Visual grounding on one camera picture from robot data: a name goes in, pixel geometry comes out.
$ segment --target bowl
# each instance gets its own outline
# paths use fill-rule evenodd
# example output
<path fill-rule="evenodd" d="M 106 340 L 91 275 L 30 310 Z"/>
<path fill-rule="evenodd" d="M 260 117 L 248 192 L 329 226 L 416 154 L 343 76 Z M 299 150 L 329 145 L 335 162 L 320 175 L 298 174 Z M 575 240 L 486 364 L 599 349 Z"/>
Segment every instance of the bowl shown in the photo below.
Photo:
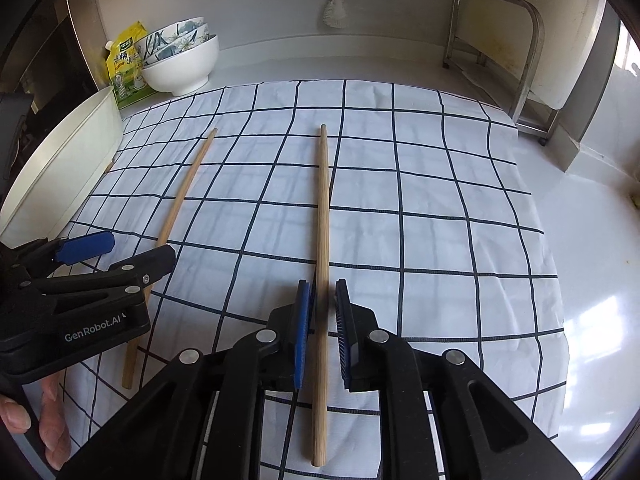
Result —
<path fill-rule="evenodd" d="M 213 36 L 180 54 L 145 66 L 142 77 L 159 92 L 171 92 L 176 97 L 185 95 L 207 83 L 219 52 L 218 37 Z"/>
<path fill-rule="evenodd" d="M 156 51 L 155 54 L 147 57 L 146 60 L 143 61 L 143 63 L 145 66 L 152 65 L 153 63 L 162 61 L 163 59 L 167 59 L 168 57 L 180 54 L 185 50 L 189 50 L 194 46 L 204 43 L 208 39 L 209 25 L 205 23 L 203 26 L 179 36 L 176 40 L 172 41 L 167 46 Z"/>
<path fill-rule="evenodd" d="M 53 240 L 100 180 L 122 141 L 122 118 L 107 86 L 78 105 L 40 143 L 0 210 L 0 241 Z"/>
<path fill-rule="evenodd" d="M 202 16 L 183 20 L 182 22 L 175 22 L 165 28 L 160 28 L 159 30 L 155 30 L 150 34 L 147 34 L 141 40 L 137 40 L 133 46 L 136 47 L 140 59 L 144 61 L 147 57 L 155 54 L 161 48 L 164 48 L 172 41 L 177 40 L 179 36 L 187 32 L 191 32 L 203 25 L 204 18 Z"/>

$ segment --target wooden stick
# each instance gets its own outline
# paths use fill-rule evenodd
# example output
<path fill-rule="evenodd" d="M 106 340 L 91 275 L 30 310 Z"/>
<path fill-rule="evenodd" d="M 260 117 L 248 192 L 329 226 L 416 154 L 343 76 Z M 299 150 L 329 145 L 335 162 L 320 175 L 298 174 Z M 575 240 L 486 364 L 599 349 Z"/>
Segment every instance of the wooden stick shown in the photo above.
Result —
<path fill-rule="evenodd" d="M 193 182 L 193 178 L 196 176 L 196 172 L 200 167 L 200 163 L 202 159 L 207 154 L 207 150 L 209 146 L 213 142 L 213 138 L 216 136 L 218 132 L 217 128 L 213 128 L 213 130 L 209 133 L 209 137 L 204 141 L 204 144 L 200 148 L 198 155 L 196 155 L 193 164 L 189 168 L 187 175 L 184 177 L 182 181 L 182 185 L 178 190 L 178 193 L 175 195 L 174 203 L 171 206 L 171 210 L 164 221 L 164 225 L 160 230 L 160 234 L 158 235 L 158 240 L 156 241 L 156 247 L 160 247 L 166 243 L 169 239 L 169 234 L 171 234 L 171 229 L 174 228 L 175 219 L 178 218 L 178 213 L 180 212 L 180 206 L 182 202 L 184 202 L 184 197 L 187 195 L 187 191 Z M 145 303 L 149 304 L 149 297 L 151 296 L 151 289 L 153 288 L 153 283 L 149 286 L 145 287 Z M 122 387 L 131 389 L 133 386 L 133 373 L 136 368 L 136 357 L 138 355 L 138 344 L 140 342 L 140 338 L 137 337 L 132 339 L 127 343 L 127 353 L 124 357 L 124 368 L 122 370 Z"/>
<path fill-rule="evenodd" d="M 329 386 L 327 347 L 329 344 L 329 163 L 326 125 L 320 129 L 318 171 L 318 255 L 316 256 L 316 382 L 313 402 L 314 449 L 312 465 L 326 462 L 326 399 Z"/>

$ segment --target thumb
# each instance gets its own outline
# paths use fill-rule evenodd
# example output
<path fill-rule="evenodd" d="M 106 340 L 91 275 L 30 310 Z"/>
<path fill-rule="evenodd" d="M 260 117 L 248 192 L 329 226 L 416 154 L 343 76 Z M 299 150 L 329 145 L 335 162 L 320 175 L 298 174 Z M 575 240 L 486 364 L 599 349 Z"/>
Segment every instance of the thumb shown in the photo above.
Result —
<path fill-rule="evenodd" d="M 31 419 L 27 410 L 5 396 L 0 396 L 0 418 L 9 433 L 24 433 L 31 427 Z"/>

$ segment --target silver screw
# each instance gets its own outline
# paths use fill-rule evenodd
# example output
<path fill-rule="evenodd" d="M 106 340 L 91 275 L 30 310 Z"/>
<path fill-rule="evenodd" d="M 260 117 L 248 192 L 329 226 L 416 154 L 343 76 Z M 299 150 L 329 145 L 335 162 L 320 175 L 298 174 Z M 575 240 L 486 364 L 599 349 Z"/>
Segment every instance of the silver screw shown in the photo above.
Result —
<path fill-rule="evenodd" d="M 389 334 L 384 330 L 372 330 L 369 333 L 369 339 L 371 339 L 374 343 L 386 343 L 389 341 Z"/>
<path fill-rule="evenodd" d="M 460 350 L 449 350 L 445 359 L 453 365 L 461 365 L 465 362 L 465 355 Z"/>
<path fill-rule="evenodd" d="M 200 358 L 200 354 L 198 354 L 198 351 L 197 350 L 193 350 L 191 348 L 188 349 L 188 350 L 183 350 L 180 353 L 180 362 L 183 365 L 192 365 L 199 358 Z"/>
<path fill-rule="evenodd" d="M 255 338 L 261 343 L 273 343 L 274 341 L 276 341 L 277 336 L 278 334 L 276 334 L 273 330 L 265 328 L 264 330 L 260 330 L 260 332 L 255 335 Z"/>

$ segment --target human hand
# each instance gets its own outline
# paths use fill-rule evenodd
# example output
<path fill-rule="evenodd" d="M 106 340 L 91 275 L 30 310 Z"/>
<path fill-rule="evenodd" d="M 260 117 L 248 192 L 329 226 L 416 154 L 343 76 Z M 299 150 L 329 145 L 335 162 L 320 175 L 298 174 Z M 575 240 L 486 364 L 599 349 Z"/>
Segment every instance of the human hand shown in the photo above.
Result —
<path fill-rule="evenodd" d="M 40 381 L 42 411 L 40 412 L 40 438 L 46 446 L 45 456 L 53 469 L 59 471 L 71 455 L 71 439 L 66 426 L 64 405 L 59 393 L 60 374 Z M 10 433 L 23 434 L 31 427 L 29 413 L 12 399 L 0 396 L 0 418 Z"/>

